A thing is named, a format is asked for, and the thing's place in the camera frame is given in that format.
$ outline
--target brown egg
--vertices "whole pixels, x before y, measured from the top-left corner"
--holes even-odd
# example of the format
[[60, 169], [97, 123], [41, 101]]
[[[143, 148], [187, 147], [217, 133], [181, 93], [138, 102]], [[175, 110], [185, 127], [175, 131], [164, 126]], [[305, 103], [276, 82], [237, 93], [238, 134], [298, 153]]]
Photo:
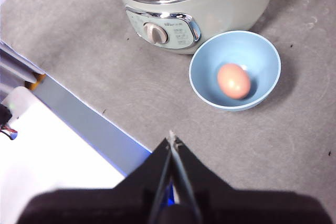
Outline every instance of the brown egg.
[[244, 98], [251, 88], [248, 74], [233, 63], [225, 64], [219, 69], [217, 81], [224, 94], [233, 99]]

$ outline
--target table surface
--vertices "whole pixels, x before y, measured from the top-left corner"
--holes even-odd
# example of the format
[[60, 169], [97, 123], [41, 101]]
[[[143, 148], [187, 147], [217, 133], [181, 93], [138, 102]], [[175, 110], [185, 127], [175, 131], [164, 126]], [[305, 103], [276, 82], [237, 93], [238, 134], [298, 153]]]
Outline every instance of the table surface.
[[336, 221], [335, 0], [271, 0], [251, 29], [274, 43], [282, 71], [243, 112], [193, 92], [191, 56], [149, 45], [120, 0], [7, 0], [2, 41], [87, 105], [154, 149], [172, 129], [236, 188], [317, 197]]

